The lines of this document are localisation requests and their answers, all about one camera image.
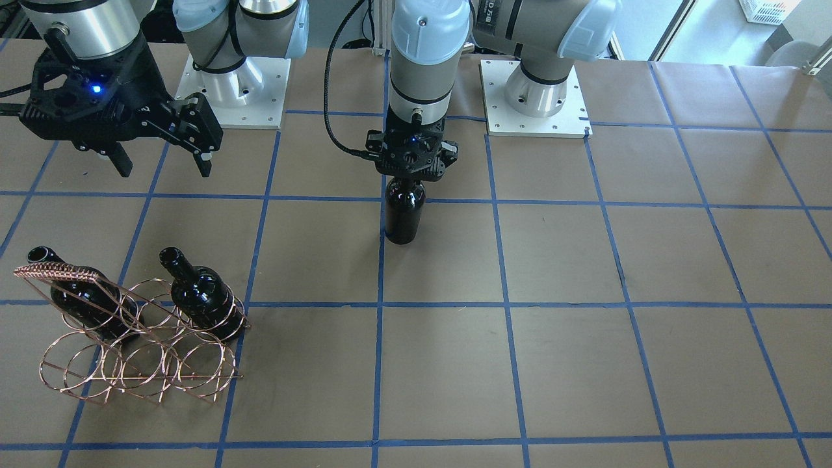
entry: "light blue joint cover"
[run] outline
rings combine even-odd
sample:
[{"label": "light blue joint cover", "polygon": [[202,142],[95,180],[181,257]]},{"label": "light blue joint cover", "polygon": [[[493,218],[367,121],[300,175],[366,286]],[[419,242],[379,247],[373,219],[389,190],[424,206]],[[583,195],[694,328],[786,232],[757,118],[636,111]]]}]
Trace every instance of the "light blue joint cover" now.
[{"label": "light blue joint cover", "polygon": [[607,48],[621,11],[622,0],[591,0],[563,37],[557,55],[596,61]]},{"label": "light blue joint cover", "polygon": [[310,5],[306,0],[300,0],[298,14],[295,16],[295,29],[286,48],[285,58],[301,58],[306,54],[306,46],[310,38]]},{"label": "light blue joint cover", "polygon": [[470,14],[466,0],[397,0],[393,43],[413,63],[445,62],[465,43]]},{"label": "light blue joint cover", "polygon": [[229,0],[173,0],[173,17],[182,32],[196,31],[220,16]]}]

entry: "white plastic crate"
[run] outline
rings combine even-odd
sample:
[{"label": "white plastic crate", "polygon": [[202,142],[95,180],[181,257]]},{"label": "white plastic crate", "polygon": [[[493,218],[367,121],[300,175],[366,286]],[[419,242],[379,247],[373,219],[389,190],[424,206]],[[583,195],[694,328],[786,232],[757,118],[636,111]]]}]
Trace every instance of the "white plastic crate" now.
[{"label": "white plastic crate", "polygon": [[773,24],[775,26],[779,26],[798,3],[800,3],[800,0],[784,0],[782,2],[740,0],[742,11],[745,13],[745,19],[748,22]]}]

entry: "black bottle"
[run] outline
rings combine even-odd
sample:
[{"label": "black bottle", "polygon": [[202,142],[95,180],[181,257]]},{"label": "black bottle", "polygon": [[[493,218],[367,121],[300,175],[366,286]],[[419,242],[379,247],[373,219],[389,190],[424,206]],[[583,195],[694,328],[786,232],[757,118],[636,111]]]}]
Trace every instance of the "black bottle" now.
[{"label": "black bottle", "polygon": [[[45,261],[66,263],[54,250],[47,246],[33,248],[29,251],[27,260],[29,263],[43,263]],[[83,268],[93,270],[105,277],[103,273],[95,268],[89,266],[83,266]],[[68,293],[59,290],[56,286],[68,291]],[[105,287],[113,297],[121,296],[121,293],[114,286],[102,285],[102,287]],[[85,327],[94,329],[91,332],[96,333],[103,341],[115,340],[130,331],[130,327],[121,319],[118,304],[97,285],[83,281],[53,281],[52,287],[49,288],[49,296],[59,309],[81,322]],[[93,304],[116,314],[116,316],[111,316],[109,313],[99,310]],[[135,302],[124,301],[123,306],[133,316],[136,316]]]},{"label": "black bottle", "polygon": [[416,237],[424,205],[424,185],[394,177],[384,191],[384,235],[394,244],[407,244]]},{"label": "black bottle", "polygon": [[206,330],[220,339],[230,341],[243,329],[243,314],[234,306],[234,295],[216,271],[193,266],[176,247],[159,252],[159,262],[173,275],[171,299],[185,312],[195,328]]}]

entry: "white mounting plate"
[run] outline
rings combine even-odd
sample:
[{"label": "white mounting plate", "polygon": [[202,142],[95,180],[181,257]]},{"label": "white mounting plate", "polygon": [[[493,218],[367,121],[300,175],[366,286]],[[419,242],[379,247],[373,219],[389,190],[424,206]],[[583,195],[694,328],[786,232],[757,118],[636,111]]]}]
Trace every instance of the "white mounting plate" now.
[{"label": "white mounting plate", "polygon": [[520,64],[517,60],[481,60],[483,97],[488,117],[488,134],[508,137],[584,138],[592,135],[587,105],[575,68],[567,78],[567,98],[563,108],[551,117],[530,117],[508,104],[503,89],[508,77]]},{"label": "white mounting plate", "polygon": [[[283,106],[286,99],[286,83],[289,82],[288,58],[249,57],[263,73],[262,98],[243,107],[216,106],[205,93],[211,109],[223,128],[263,128],[280,130]],[[193,92],[202,92],[202,83],[194,72],[193,58],[188,55],[182,79],[176,89],[176,99],[183,99]]]}]

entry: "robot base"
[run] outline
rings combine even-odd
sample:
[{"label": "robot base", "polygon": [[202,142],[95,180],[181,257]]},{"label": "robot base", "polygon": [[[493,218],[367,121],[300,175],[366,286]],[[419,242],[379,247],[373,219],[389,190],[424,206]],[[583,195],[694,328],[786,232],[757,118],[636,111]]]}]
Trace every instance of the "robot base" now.
[{"label": "robot base", "polygon": [[575,68],[567,78],[568,94],[560,112],[551,117],[530,117],[515,111],[506,102],[503,89],[508,77],[519,64],[517,60],[480,61],[489,135],[553,138],[584,138],[592,135],[592,125],[589,123],[587,106],[583,101]]},{"label": "robot base", "polygon": [[[220,107],[214,103],[210,94],[205,93],[208,103],[223,128],[280,130],[291,60],[268,57],[249,57],[249,60],[263,73],[262,98],[256,99],[243,107]],[[177,96],[188,96],[193,92],[202,92],[201,81],[196,75],[193,68],[193,58],[189,55],[185,62],[185,70],[182,72],[179,87],[176,89]]]}]

